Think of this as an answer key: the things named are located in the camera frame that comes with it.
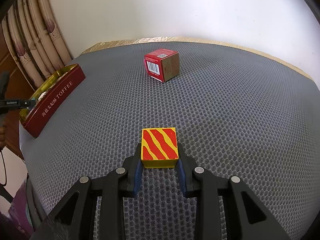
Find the gold tablecloth edge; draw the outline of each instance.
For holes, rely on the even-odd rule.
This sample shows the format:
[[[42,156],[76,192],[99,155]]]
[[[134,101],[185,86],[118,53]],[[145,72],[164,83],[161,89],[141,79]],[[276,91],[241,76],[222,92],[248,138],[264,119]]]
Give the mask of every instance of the gold tablecloth edge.
[[[285,62],[282,59],[279,59],[279,58],[274,57],[272,55],[269,55],[267,53],[258,51],[256,49],[250,49],[247,47],[235,45],[235,44],[228,43],[228,42],[214,41],[214,40],[208,40],[208,39],[197,39],[197,38],[187,38],[187,37],[155,37],[155,38],[142,38],[142,39],[136,39],[136,40],[99,42],[99,43],[93,45],[92,47],[86,49],[84,52],[81,53],[81,55],[88,53],[88,52],[93,52],[93,51],[97,51],[97,50],[101,50],[101,49],[108,49],[108,48],[113,48],[113,47],[118,47],[118,46],[124,46],[124,45],[147,43],[147,42],[168,42],[168,41],[207,43],[207,44],[216,44],[216,45],[221,45],[221,46],[232,47],[232,48],[236,48],[236,49],[242,49],[242,50],[252,52],[252,53],[258,54],[260,56],[272,59],[276,62],[279,62],[279,63],[293,69],[294,71],[300,73],[301,75],[311,79],[314,82],[314,80],[312,79],[312,77],[310,75],[308,75],[307,73],[305,73],[304,71],[302,71],[298,67],[295,67],[294,65]]]

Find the table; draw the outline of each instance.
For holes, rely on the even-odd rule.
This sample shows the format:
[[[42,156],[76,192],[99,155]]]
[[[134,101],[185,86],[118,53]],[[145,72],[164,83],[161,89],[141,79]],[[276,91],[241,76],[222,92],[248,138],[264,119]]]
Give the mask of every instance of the table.
[[[143,56],[158,48],[180,54],[180,75],[166,83],[143,66]],[[175,127],[187,155],[217,176],[241,177],[291,239],[311,225],[320,209],[320,92],[312,80],[251,52],[193,42],[120,46],[72,63],[86,79],[40,136],[20,127],[47,212],[79,177],[121,166],[142,128]],[[220,209],[226,238],[222,199]],[[193,239],[195,212],[196,200],[182,196],[173,169],[145,169],[138,197],[124,200],[126,237]]]

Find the curtain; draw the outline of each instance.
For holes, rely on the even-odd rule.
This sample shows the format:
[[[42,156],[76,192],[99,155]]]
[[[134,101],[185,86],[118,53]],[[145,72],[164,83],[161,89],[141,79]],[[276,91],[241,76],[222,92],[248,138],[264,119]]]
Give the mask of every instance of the curtain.
[[[49,0],[16,0],[2,29],[13,59],[33,89],[71,61]]]

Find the barcode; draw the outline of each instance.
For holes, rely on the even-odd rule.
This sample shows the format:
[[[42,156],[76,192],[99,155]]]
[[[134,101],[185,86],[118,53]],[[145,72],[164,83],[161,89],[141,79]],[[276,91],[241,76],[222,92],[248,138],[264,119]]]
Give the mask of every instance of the barcode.
[[[148,70],[150,70],[153,73],[156,73],[158,75],[160,75],[160,71],[159,71],[159,65],[154,64],[152,62],[147,61],[148,64]]]

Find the red cardboard box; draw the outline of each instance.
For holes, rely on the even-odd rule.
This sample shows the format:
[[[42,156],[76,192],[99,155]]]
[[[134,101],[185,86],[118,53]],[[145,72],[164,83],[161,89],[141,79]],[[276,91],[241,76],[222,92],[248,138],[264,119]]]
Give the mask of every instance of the red cardboard box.
[[[169,49],[157,49],[144,56],[144,66],[149,76],[166,82],[180,72],[179,53]]]

